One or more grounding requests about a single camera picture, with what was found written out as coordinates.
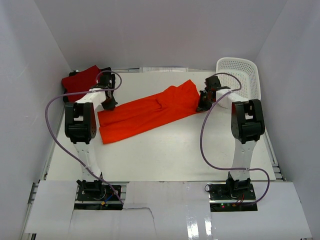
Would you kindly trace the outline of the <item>orange t shirt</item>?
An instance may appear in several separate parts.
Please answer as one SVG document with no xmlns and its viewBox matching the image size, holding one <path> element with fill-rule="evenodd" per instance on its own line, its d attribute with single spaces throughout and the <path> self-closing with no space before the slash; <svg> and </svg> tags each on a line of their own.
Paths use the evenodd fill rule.
<svg viewBox="0 0 320 240">
<path fill-rule="evenodd" d="M 179 86 L 97 113 L 103 144 L 115 143 L 196 114 L 200 95 L 189 79 Z"/>
</svg>

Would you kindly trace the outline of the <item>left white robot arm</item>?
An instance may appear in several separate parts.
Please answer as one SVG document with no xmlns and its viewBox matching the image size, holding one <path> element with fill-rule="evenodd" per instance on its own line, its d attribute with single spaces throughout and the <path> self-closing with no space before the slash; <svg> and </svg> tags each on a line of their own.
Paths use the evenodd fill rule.
<svg viewBox="0 0 320 240">
<path fill-rule="evenodd" d="M 81 193 L 94 199 L 102 200 L 107 189 L 100 178 L 102 171 L 98 166 L 94 145 L 91 141 L 97 134 L 96 111 L 103 108 L 113 111 L 118 104 L 114 98 L 116 76 L 111 70 L 104 70 L 96 77 L 96 85 L 91 87 L 92 93 L 85 94 L 65 107 L 64 131 L 76 149 L 80 160 L 82 179 L 77 183 Z"/>
</svg>

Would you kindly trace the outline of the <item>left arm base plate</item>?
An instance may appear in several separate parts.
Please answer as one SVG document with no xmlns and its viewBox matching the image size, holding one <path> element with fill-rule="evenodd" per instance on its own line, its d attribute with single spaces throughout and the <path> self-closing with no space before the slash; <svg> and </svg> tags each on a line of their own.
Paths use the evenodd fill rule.
<svg viewBox="0 0 320 240">
<path fill-rule="evenodd" d="M 120 203 L 115 193 L 121 197 L 122 186 L 119 184 L 112 185 L 114 191 L 105 184 L 97 182 L 87 182 L 80 184 L 78 182 L 75 196 L 75 210 L 92 210 L 92 211 L 121 211 L 123 204 Z"/>
</svg>

